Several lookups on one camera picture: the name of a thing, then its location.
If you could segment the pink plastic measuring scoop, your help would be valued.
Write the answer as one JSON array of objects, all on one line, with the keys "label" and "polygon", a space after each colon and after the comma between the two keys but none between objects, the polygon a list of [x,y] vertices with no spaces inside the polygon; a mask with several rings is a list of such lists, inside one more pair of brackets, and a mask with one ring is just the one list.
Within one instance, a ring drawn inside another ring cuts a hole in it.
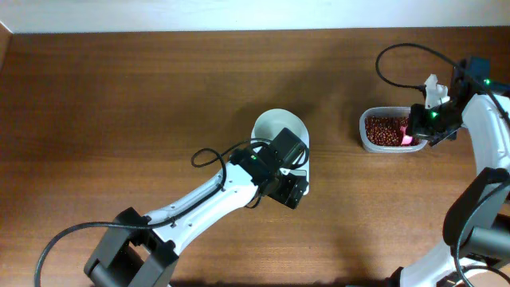
[{"label": "pink plastic measuring scoop", "polygon": [[401,146],[411,146],[414,142],[414,138],[406,133],[407,126],[401,126],[400,132],[402,133]]}]

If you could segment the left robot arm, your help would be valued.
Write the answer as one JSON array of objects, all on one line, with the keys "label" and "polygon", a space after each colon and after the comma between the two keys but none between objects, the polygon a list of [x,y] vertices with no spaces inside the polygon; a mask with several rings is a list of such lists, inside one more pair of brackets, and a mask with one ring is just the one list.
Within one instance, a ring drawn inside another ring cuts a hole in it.
[{"label": "left robot arm", "polygon": [[84,266],[95,286],[168,286],[179,255],[228,213],[264,196],[295,209],[308,188],[309,136],[282,128],[228,149],[209,181],[145,215],[118,214]]}]

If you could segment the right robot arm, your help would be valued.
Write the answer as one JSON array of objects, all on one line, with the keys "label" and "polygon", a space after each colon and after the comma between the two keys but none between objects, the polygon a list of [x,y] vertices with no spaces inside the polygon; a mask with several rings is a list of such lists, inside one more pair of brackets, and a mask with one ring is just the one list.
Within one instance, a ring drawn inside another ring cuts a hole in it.
[{"label": "right robot arm", "polygon": [[470,57],[453,69],[450,92],[424,85],[426,102],[410,109],[409,136],[434,146],[466,128],[477,176],[449,208],[443,239],[423,258],[398,268],[389,286],[457,286],[509,264],[509,87],[489,78],[488,60]]}]

